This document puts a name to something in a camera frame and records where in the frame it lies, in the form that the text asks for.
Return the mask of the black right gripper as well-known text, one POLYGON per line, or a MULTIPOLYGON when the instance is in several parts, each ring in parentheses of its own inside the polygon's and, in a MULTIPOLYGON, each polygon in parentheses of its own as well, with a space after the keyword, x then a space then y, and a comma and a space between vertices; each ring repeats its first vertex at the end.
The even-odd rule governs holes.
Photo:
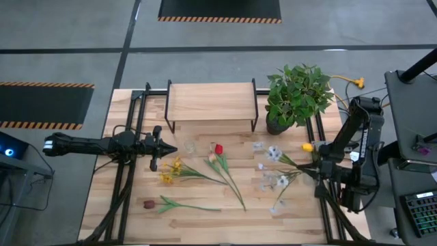
POLYGON ((298 169, 305 169, 304 173, 312 177, 316 182, 315 197, 327 198, 333 195, 334 198, 341 196, 341 167, 333 161, 318 159, 313 163, 299 165, 298 169), (332 188, 327 191, 324 181, 328 181, 332 188))

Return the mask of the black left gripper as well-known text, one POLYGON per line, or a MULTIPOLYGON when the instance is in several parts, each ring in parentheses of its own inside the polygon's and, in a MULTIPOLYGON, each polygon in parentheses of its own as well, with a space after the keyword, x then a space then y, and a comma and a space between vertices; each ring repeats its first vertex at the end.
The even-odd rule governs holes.
MULTIPOLYGON (((143 140, 143 154, 144 155, 150 155, 151 161, 150 161, 150 170, 156 171, 157 170, 157 158, 158 154, 160 152, 160 133, 161 133, 162 127, 161 126, 155 126, 153 131, 151 133, 147 133, 145 135, 145 139, 143 140)), ((167 156, 169 154, 172 154, 174 152, 177 152, 178 149, 175 146, 172 146, 170 144, 165 143, 163 140, 161 140, 161 147, 165 148, 161 152, 161 157, 167 156)))

